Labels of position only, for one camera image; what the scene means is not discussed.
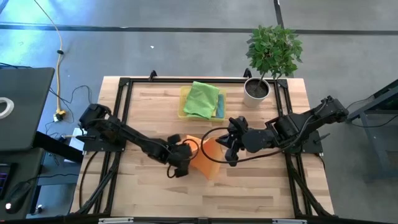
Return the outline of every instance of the blue object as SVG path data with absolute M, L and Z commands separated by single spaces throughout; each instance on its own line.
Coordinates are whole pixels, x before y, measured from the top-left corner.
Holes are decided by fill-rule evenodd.
M 224 118 L 224 95 L 218 95 L 216 118 Z

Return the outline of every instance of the white pot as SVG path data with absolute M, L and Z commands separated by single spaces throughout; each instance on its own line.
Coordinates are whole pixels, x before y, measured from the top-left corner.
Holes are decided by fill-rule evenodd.
M 255 97 L 249 95 L 249 93 L 247 93 L 247 91 L 246 91 L 246 84 L 247 84 L 250 80 L 260 80 L 260 78 L 257 78 L 257 77 L 249 78 L 249 79 L 244 83 L 244 86 L 243 86 L 243 89 L 244 89 L 243 103 L 244 103 L 247 107 L 254 108 L 254 107 L 257 107 L 257 106 L 269 95 L 269 92 L 271 91 L 271 89 L 270 89 L 270 87 L 269 87 L 268 82 L 265 81 L 265 80 L 262 80 L 262 82 L 264 82 L 264 83 L 267 85 L 267 87 L 268 87 L 268 93 L 267 93 L 267 95 L 266 95 L 265 97 L 262 97 L 262 98 L 255 98 Z

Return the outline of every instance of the plant stem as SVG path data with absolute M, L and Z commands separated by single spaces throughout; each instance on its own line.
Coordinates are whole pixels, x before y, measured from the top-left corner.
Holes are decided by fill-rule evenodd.
M 259 80 L 259 83 L 257 83 L 257 86 L 254 88 L 254 91 L 256 91 L 257 88 L 259 88 L 259 86 L 260 86 L 260 84 L 261 84 L 261 82 L 262 82 L 262 79 L 264 78 L 264 75 L 265 75 L 265 73 L 261 75 L 261 78 L 260 78 L 260 80 Z

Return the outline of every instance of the cord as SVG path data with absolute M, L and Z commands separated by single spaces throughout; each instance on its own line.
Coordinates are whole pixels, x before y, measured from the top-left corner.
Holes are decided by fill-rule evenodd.
M 97 155 L 97 153 L 98 153 L 98 151 L 94 152 L 94 154 L 88 159 L 87 164 L 86 164 L 86 167 L 85 167 L 85 169 L 84 169 L 84 171 L 83 171 L 83 175 L 81 176 L 80 188 L 79 188 L 79 208 L 81 208 L 82 203 L 83 203 L 83 202 L 82 202 L 83 199 L 82 199 L 82 197 L 81 197 L 81 194 L 82 194 L 82 188 L 83 188 L 83 181 L 84 181 L 85 176 L 86 176 L 86 173 L 87 173 L 87 168 L 88 168 L 88 166 L 90 165 L 91 161 L 94 159 L 95 155 Z
M 229 164 L 229 163 L 231 163 L 231 162 L 245 162 L 245 161 L 250 161 L 250 160 L 253 160 L 253 159 L 258 159 L 258 158 L 263 158 L 263 157 L 269 157 L 269 156 L 276 155 L 276 154 L 278 154 L 278 153 L 280 153 L 280 152 L 283 152 L 283 151 L 285 151 L 285 150 L 291 148 L 294 144 L 296 144 L 296 143 L 299 141 L 299 139 L 301 138 L 301 136 L 302 136 L 303 133 L 304 133 L 304 130 L 307 128 L 308 122 L 309 122 L 314 116 L 316 116 L 319 112 L 321 112 L 321 110 L 325 107 L 325 105 L 326 105 L 326 100 L 324 101 L 323 105 L 321 106 L 321 108 L 320 108 L 317 112 L 315 112 L 313 115 L 309 116 L 309 117 L 307 118 L 307 120 L 305 120 L 303 127 L 301 128 L 301 130 L 300 130 L 298 136 L 294 139 L 294 141 L 291 142 L 288 146 L 285 146 L 285 147 L 283 147 L 282 149 L 279 149 L 279 150 L 277 150 L 277 151 L 275 151 L 275 152 L 270 152 L 270 153 L 268 153 L 268 154 L 259 155 L 259 156 L 253 156 L 253 157 L 249 157 L 249 158 L 245 158 L 245 159 L 238 159 L 238 160 L 236 160 L 236 161 L 219 161 L 219 160 L 216 160 L 216 159 L 211 158 L 211 157 L 206 153 L 206 151 L 203 149 L 203 142 L 204 142 L 205 138 L 207 137 L 207 135 L 209 135 L 209 134 L 210 134 L 211 132 L 213 132 L 213 131 L 222 130 L 222 129 L 228 129 L 228 128 L 213 128 L 213 129 L 209 130 L 209 131 L 208 131 L 207 133 L 205 133 L 205 135 L 203 135 L 203 137 L 201 138 L 201 141 L 200 141 L 200 149 L 201 149 L 202 153 L 206 156 L 207 159 L 209 159 L 209 160 L 211 160 L 211 161 L 213 161 L 213 162 L 221 163 L 221 164 Z
M 170 175 L 170 168 L 171 168 L 172 166 L 171 165 L 169 165 L 169 167 L 167 168 L 167 177 L 168 178 L 173 178 L 173 177 L 175 177 L 175 172 L 174 172 L 174 174 L 173 175 Z
M 81 86 L 76 87 L 76 88 L 72 91 L 72 97 L 71 97 L 70 101 L 68 101 L 68 100 L 62 98 L 61 96 L 59 96 L 58 94 L 56 94 L 55 91 L 54 91 L 51 87 L 50 87 L 50 92 L 51 92 L 52 94 L 54 94 L 56 97 L 60 98 L 61 100 L 64 100 L 65 102 L 71 104 L 72 101 L 73 101 L 73 94 L 75 93 L 75 91 L 76 91 L 77 89 L 83 88 L 83 87 L 86 87 L 86 88 L 87 88 L 87 91 L 88 91 L 88 102 L 89 102 L 90 104 L 92 104 L 92 102 L 91 102 L 91 97 L 92 97 L 92 95 L 93 95 L 93 92 L 92 92 L 91 88 L 90 88 L 88 85 L 81 85 Z
M 47 127 L 47 125 L 54 123 L 54 121 L 48 122 L 47 124 L 45 124 L 45 134 L 48 134 L 50 129 Z
M 70 114 L 71 114 L 71 116 L 72 116 L 72 122 L 65 121 L 65 122 L 67 122 L 67 123 L 73 124 L 73 123 L 75 122 L 75 115 L 73 114 L 73 111 L 69 108 L 69 106 L 67 105 L 67 103 L 72 104 L 73 95 L 74 95 L 75 91 L 76 91 L 77 89 L 83 88 L 83 87 L 86 87 L 86 88 L 87 88 L 87 92 L 88 92 L 88 102 L 89 102 L 90 104 L 92 104 L 92 102 L 91 102 L 92 90 L 91 90 L 91 88 L 90 88 L 89 86 L 87 86 L 87 85 L 81 85 L 81 86 L 76 87 L 76 88 L 72 91 L 72 97 L 70 98 L 70 101 L 68 101 L 68 100 L 62 98 L 61 96 L 59 96 L 58 94 L 56 94 L 56 93 L 54 92 L 54 90 L 50 87 L 49 92 L 52 93 L 53 95 L 55 95 L 55 96 L 56 96 L 57 98 L 59 98 L 60 100 L 62 100 L 63 104 L 68 108 L 68 110 L 69 110 L 69 112 L 70 112 Z
M 97 118 L 97 119 L 92 119 L 91 121 L 87 122 L 86 126 L 88 126 L 88 125 L 91 124 L 91 123 L 98 122 L 98 121 L 105 121 L 105 122 L 108 122 L 107 119 L 104 119 L 104 118 Z M 172 152 L 170 151 L 170 149 L 168 149 L 168 147 L 164 146 L 163 144 L 161 144 L 161 143 L 159 143 L 159 142 L 156 142 L 156 141 L 153 141 L 153 140 L 150 140 L 150 139 L 140 138 L 140 137 L 138 137 L 138 136 L 134 136 L 134 137 L 137 138 L 137 139 L 140 139 L 141 141 L 147 141 L 147 142 L 154 143 L 154 144 L 156 144 L 156 145 L 158 145 L 158 146 L 163 147 L 164 149 L 166 149 L 166 151 L 169 152 L 170 154 L 172 153 Z
M 100 195 L 100 193 L 104 190 L 104 188 L 106 187 L 106 185 L 108 184 L 109 180 L 113 177 L 113 175 L 116 173 L 117 171 L 117 167 L 119 165 L 119 159 L 120 157 L 118 157 L 118 155 L 120 154 L 116 154 L 115 158 L 113 159 L 113 163 L 111 165 L 111 168 L 109 168 L 108 173 L 104 176 L 104 178 L 102 179 L 102 181 L 99 183 L 99 185 L 97 186 L 97 188 L 95 189 L 95 191 L 93 192 L 93 194 L 91 195 L 91 197 L 86 201 L 86 203 L 75 213 L 77 214 L 87 214 L 91 207 L 93 206 L 93 204 L 95 203 L 95 201 L 98 199 L 98 196 Z
M 10 64 L 7 64 L 7 63 L 2 63 L 2 62 L 0 62 L 0 68 L 1 67 L 13 67 L 13 68 L 15 68 L 15 69 L 19 69 L 19 68 L 31 68 L 30 66 L 21 66 L 21 65 L 10 65 Z
M 58 53 L 58 60 L 57 60 L 57 67 L 56 67 L 56 74 L 57 74 L 57 95 L 60 95 L 60 63 L 61 63 L 61 55 L 63 55 L 63 50 L 62 50 L 62 37 L 61 37 L 61 33 L 58 30 L 58 27 L 55 25 L 54 21 L 51 19 L 51 17 L 44 11 L 44 9 L 42 8 L 42 6 L 36 1 L 36 4 L 40 7 L 40 9 L 44 12 L 44 14 L 48 17 L 48 19 L 51 21 L 52 25 L 54 26 L 55 30 L 58 33 L 58 36 L 60 38 L 60 49 L 57 51 Z M 57 113 L 61 112 L 61 101 L 60 98 L 57 98 Z
M 25 182 L 29 182 L 29 181 L 31 181 L 31 180 L 39 179 L 39 178 L 52 178 L 52 177 L 56 177 L 56 176 L 58 176 L 58 175 L 61 175 L 61 176 L 64 176 L 64 177 L 69 176 L 69 175 L 79 176 L 78 174 L 54 174 L 54 175 L 51 175 L 51 176 L 38 176 L 38 177 L 33 177 L 33 178 L 30 178 L 30 179 L 26 180 Z
M 48 136 L 52 137 L 54 134 L 55 134 L 55 137 L 54 137 L 54 139 L 55 139 L 55 138 L 58 137 L 58 135 L 59 135 L 60 133 L 52 133 L 52 134 L 48 134 Z
M 395 115 L 395 116 L 393 116 L 393 117 L 392 117 L 390 120 L 388 120 L 387 122 L 385 122 L 385 123 L 383 123 L 383 124 L 375 125 L 375 126 L 362 126 L 362 125 L 353 124 L 353 123 L 351 123 L 351 125 L 357 126 L 357 127 L 360 127 L 360 128 L 379 128 L 379 127 L 381 127 L 381 126 L 384 126 L 384 125 L 390 123 L 393 119 L 396 119 L 397 117 L 398 117 L 398 114 Z
M 193 139 L 186 139 L 186 140 L 182 141 L 182 143 L 186 143 L 187 141 L 191 141 L 191 142 L 195 143 L 195 145 L 197 145 L 197 148 L 198 148 L 197 153 L 195 153 L 195 155 L 193 155 L 191 158 L 187 159 L 188 161 L 191 161 L 192 159 L 196 158 L 196 156 L 199 153 L 199 144 Z
M 373 96 L 373 95 L 370 95 L 370 96 L 367 97 L 366 99 L 358 100 L 358 101 L 352 102 L 350 105 L 348 105 L 348 106 L 346 107 L 346 109 L 348 110 L 348 108 L 349 108 L 350 106 L 354 105 L 355 103 L 359 103 L 359 102 L 362 102 L 362 101 L 366 101 L 366 100 L 370 99 L 372 96 Z
M 197 145 L 197 148 L 198 148 L 198 150 L 197 150 L 197 153 L 195 153 L 195 155 L 193 155 L 191 158 L 189 158 L 189 159 L 186 159 L 186 161 L 191 161 L 192 159 L 194 159 L 194 158 L 196 158 L 196 156 L 198 155 L 198 153 L 199 153 L 199 144 L 195 141 L 195 140 L 193 140 L 193 139 L 186 139 L 186 140 L 184 140 L 184 141 L 182 141 L 182 143 L 186 143 L 187 141 L 192 141 L 193 143 L 195 143 L 196 145 Z M 167 177 L 168 178 L 174 178 L 175 177 L 175 172 L 174 172 L 174 174 L 173 175 L 170 175 L 170 169 L 171 169 L 171 165 L 169 165 L 169 167 L 167 168 Z

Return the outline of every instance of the black wire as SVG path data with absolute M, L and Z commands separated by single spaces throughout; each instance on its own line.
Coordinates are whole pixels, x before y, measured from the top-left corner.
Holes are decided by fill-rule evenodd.
M 69 175 L 79 176 L 78 174 L 54 174 L 54 175 L 51 175 L 51 176 L 38 176 L 38 177 L 33 177 L 33 178 L 30 178 L 30 179 L 26 180 L 25 182 L 29 182 L 29 181 L 31 181 L 31 180 L 39 179 L 39 178 L 51 178 L 51 177 L 56 177 L 56 176 L 58 176 L 58 175 L 61 175 L 61 176 L 64 176 L 64 177 L 69 176 Z
M 366 100 L 370 99 L 372 96 L 373 96 L 373 95 L 369 96 L 369 97 L 366 98 L 366 99 L 358 100 L 358 101 L 352 102 L 350 105 L 348 105 L 348 106 L 346 107 L 346 109 L 348 110 L 348 108 L 349 108 L 350 106 L 352 106 L 353 104 L 359 103 L 359 102 L 362 102 L 362 101 L 366 101 Z
M 48 134 L 48 136 L 52 137 L 54 134 L 55 134 L 55 137 L 54 137 L 54 139 L 55 139 L 55 138 L 58 137 L 58 135 L 59 135 L 60 133 L 52 133 L 52 134 Z
M 86 88 L 87 88 L 87 92 L 88 92 L 88 94 L 87 94 L 88 102 L 89 102 L 90 104 L 92 104 L 92 102 L 91 102 L 92 90 L 91 90 L 91 88 L 90 88 L 89 86 L 87 86 L 87 85 L 81 85 L 81 86 L 76 87 L 76 88 L 72 91 L 72 97 L 70 98 L 70 101 L 68 101 L 68 100 L 66 100 L 66 99 L 64 99 L 64 98 L 62 98 L 61 96 L 58 96 L 58 95 L 55 93 L 55 91 L 54 91 L 51 87 L 50 87 L 50 92 L 51 92 L 52 94 L 54 94 L 56 97 L 60 98 L 61 100 L 64 100 L 64 101 L 66 101 L 67 103 L 71 104 L 72 101 L 73 101 L 73 94 L 75 93 L 75 91 L 76 91 L 77 89 L 83 88 L 83 87 L 86 87 Z
M 115 158 L 113 159 L 113 163 L 111 165 L 111 168 L 109 168 L 108 173 L 104 176 L 104 178 L 102 179 L 102 181 L 99 183 L 99 185 L 97 186 L 97 188 L 94 190 L 93 194 L 90 196 L 90 198 L 85 202 L 85 204 L 83 206 L 81 206 L 81 208 L 76 211 L 75 213 L 78 214 L 87 214 L 91 207 L 93 206 L 93 204 L 95 203 L 95 201 L 98 199 L 98 196 L 100 195 L 100 193 L 104 190 L 104 188 L 106 187 L 106 185 L 108 184 L 109 180 L 113 177 L 113 175 L 116 173 L 117 171 L 117 167 L 119 165 L 119 160 L 120 160 L 120 154 L 116 154 Z
M 10 65 L 10 64 L 7 64 L 7 63 L 2 63 L 2 62 L 0 62 L 0 64 L 5 65 L 5 66 L 7 66 L 7 67 L 14 67 L 15 69 L 19 69 L 19 68 L 31 68 L 30 66 Z
M 86 173 L 87 173 L 87 168 L 90 165 L 91 161 L 94 159 L 95 155 L 97 155 L 97 153 L 98 153 L 98 151 L 94 152 L 94 154 L 88 159 L 86 167 L 85 167 L 85 169 L 83 171 L 83 175 L 81 176 L 80 188 L 79 188 L 79 208 L 81 208 L 81 205 L 83 203 L 82 202 L 83 199 L 81 197 L 81 194 L 82 194 L 82 188 L 83 188 L 83 181 L 84 181 Z
M 323 102 L 323 105 L 321 106 L 321 108 L 320 108 L 317 112 L 315 112 L 313 115 L 309 116 L 309 117 L 307 118 L 307 120 L 305 120 L 303 127 L 301 128 L 301 130 L 300 130 L 298 136 L 294 139 L 293 142 L 291 142 L 288 146 L 285 146 L 285 147 L 283 147 L 282 149 L 279 149 L 279 150 L 277 150 L 277 151 L 275 151 L 275 152 L 271 152 L 271 153 L 264 154 L 264 155 L 259 155 L 259 156 L 253 156 L 253 157 L 249 157 L 249 158 L 245 158 L 245 159 L 238 159 L 238 160 L 236 160 L 236 161 L 219 161 L 219 160 L 216 160 L 216 159 L 211 158 L 211 157 L 205 152 L 205 150 L 203 149 L 203 142 L 204 142 L 205 138 L 207 137 L 207 135 L 209 135 L 209 134 L 210 134 L 211 132 L 213 132 L 213 131 L 221 130 L 221 129 L 227 129 L 227 128 L 213 128 L 213 129 L 209 130 L 207 133 L 205 133 L 205 135 L 203 135 L 203 137 L 201 138 L 201 141 L 200 141 L 200 150 L 201 150 L 202 153 L 207 157 L 207 159 L 209 159 L 209 160 L 211 160 L 211 161 L 213 161 L 213 162 L 221 163 L 221 164 L 229 164 L 229 163 L 231 163 L 231 162 L 245 162 L 245 161 L 250 161 L 250 160 L 253 160 L 253 159 L 258 159 L 258 158 L 263 158 L 263 157 L 269 157 L 269 156 L 276 155 L 276 154 L 281 153 L 281 152 L 283 152 L 283 151 L 285 151 L 285 150 L 287 150 L 287 149 L 290 149 L 292 146 L 294 146 L 294 144 L 296 144 L 296 143 L 300 140 L 301 136 L 302 136 L 303 133 L 304 133 L 304 130 L 307 128 L 307 124 L 308 124 L 308 122 L 310 121 L 310 119 L 312 119 L 312 118 L 313 118 L 314 116 L 316 116 L 319 112 L 321 112 L 321 110 L 325 107 L 326 102 L 327 102 L 327 100 L 325 100 L 325 101 Z
M 98 121 L 105 121 L 105 122 L 108 122 L 107 119 L 104 119 L 104 118 L 97 118 L 97 119 L 92 119 L 92 120 L 90 120 L 89 122 L 87 122 L 86 126 L 88 126 L 88 125 L 91 124 L 91 123 L 98 122 Z M 158 146 L 160 146 L 160 147 L 163 147 L 164 149 L 166 149 L 167 152 L 169 152 L 170 154 L 172 154 L 172 152 L 170 151 L 170 149 L 168 149 L 167 146 L 164 146 L 163 144 L 161 144 L 161 143 L 159 143 L 159 142 L 157 142 L 157 141 L 153 141 L 153 140 L 150 140 L 150 139 L 141 138 L 141 137 L 136 136 L 136 135 L 134 135 L 134 137 L 137 138 L 137 139 L 140 139 L 141 141 L 151 142 L 151 143 L 154 143 L 154 144 L 156 144 L 156 145 L 158 145 Z
M 167 168 L 167 177 L 168 178 L 173 178 L 173 177 L 175 177 L 175 172 L 174 172 L 174 174 L 173 175 L 170 175 L 170 168 L 171 168 L 172 166 L 171 165 L 169 165 L 169 167 Z
M 192 159 L 196 158 L 196 156 L 197 156 L 198 153 L 199 153 L 199 144 L 198 144 L 195 140 L 193 140 L 193 139 L 186 139 L 186 140 L 182 141 L 182 143 L 185 143 L 185 142 L 187 142 L 187 141 L 191 141 L 191 142 L 195 143 L 195 144 L 197 145 L 197 148 L 198 148 L 197 153 L 195 153 L 195 155 L 193 155 L 193 157 L 187 159 L 188 161 L 191 161 Z
M 375 126 L 362 126 L 362 125 L 353 124 L 353 123 L 351 123 L 351 125 L 357 126 L 357 127 L 360 127 L 360 128 L 379 128 L 379 127 L 381 127 L 381 126 L 384 126 L 384 125 L 390 123 L 393 119 L 396 119 L 397 117 L 398 117 L 398 114 L 395 115 L 395 116 L 393 116 L 390 120 L 388 120 L 388 121 L 385 122 L 384 124 L 379 124 L 379 125 L 375 125 Z
M 50 129 L 47 127 L 47 125 L 54 123 L 54 121 L 48 122 L 47 124 L 45 124 L 45 134 L 48 134 Z
M 64 99 L 64 98 L 62 98 L 62 97 L 59 96 L 59 95 L 57 95 L 57 94 L 55 93 L 55 91 L 50 87 L 49 92 L 52 93 L 53 95 L 55 95 L 56 97 L 60 98 L 60 100 L 61 100 L 62 103 L 68 108 L 68 110 L 69 110 L 69 112 L 70 112 L 70 114 L 71 114 L 71 116 L 72 116 L 72 122 L 65 121 L 65 122 L 67 122 L 67 123 L 73 124 L 73 123 L 75 122 L 75 115 L 73 114 L 73 111 L 70 109 L 70 107 L 67 105 L 67 103 L 72 104 L 73 95 L 74 95 L 75 91 L 76 91 L 77 89 L 83 88 L 83 87 L 86 87 L 86 88 L 87 88 L 87 92 L 88 92 L 88 94 L 87 94 L 88 102 L 89 102 L 90 104 L 92 104 L 92 102 L 91 102 L 92 91 L 91 91 L 91 88 L 90 88 L 89 86 L 87 86 L 87 85 L 81 85 L 81 86 L 76 87 L 76 88 L 72 91 L 72 97 L 70 98 L 70 101 L 68 101 L 68 100 L 66 100 L 66 99 Z
M 194 159 L 194 158 L 198 155 L 198 153 L 199 153 L 199 144 L 198 144 L 195 140 L 193 140 L 193 139 L 186 139 L 186 140 L 182 141 L 182 143 L 186 143 L 187 141 L 192 141 L 193 143 L 195 143 L 195 144 L 197 145 L 197 148 L 198 148 L 197 153 L 195 153 L 195 155 L 193 155 L 191 158 L 186 159 L 186 161 L 191 161 L 191 160 Z M 169 165 L 169 167 L 167 168 L 167 177 L 168 177 L 168 178 L 173 178 L 173 177 L 175 177 L 175 172 L 174 172 L 173 175 L 170 175 L 170 169 L 171 169 L 171 167 L 172 167 L 172 166 Z

